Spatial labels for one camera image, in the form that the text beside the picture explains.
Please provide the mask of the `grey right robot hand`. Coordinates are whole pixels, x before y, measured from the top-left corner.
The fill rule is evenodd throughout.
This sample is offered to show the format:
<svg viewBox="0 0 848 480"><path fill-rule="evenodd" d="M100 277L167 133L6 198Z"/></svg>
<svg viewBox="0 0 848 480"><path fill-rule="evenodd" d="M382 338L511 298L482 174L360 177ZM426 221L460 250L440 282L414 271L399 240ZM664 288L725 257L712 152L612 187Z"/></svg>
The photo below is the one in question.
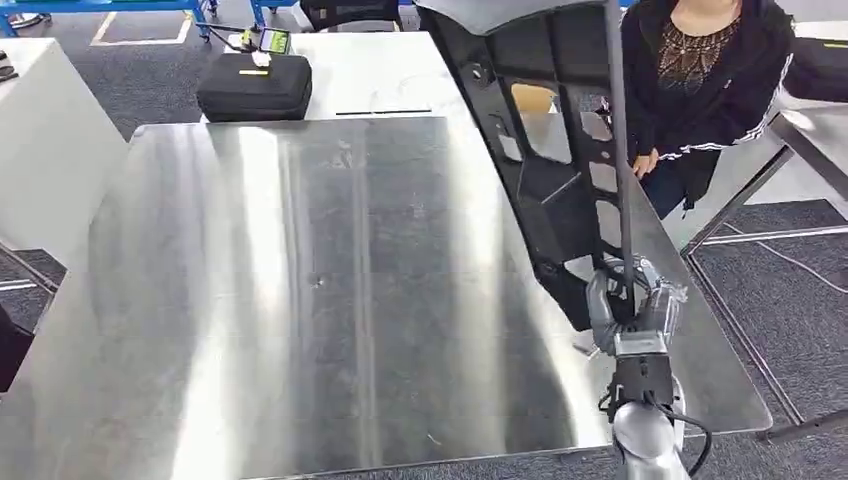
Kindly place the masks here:
<svg viewBox="0 0 848 480"><path fill-rule="evenodd" d="M610 276L597 270L586 287L595 346L611 357L666 355L675 332L687 288L663 276L644 256L633 259L635 284L646 294L634 317L615 314Z"/></svg>

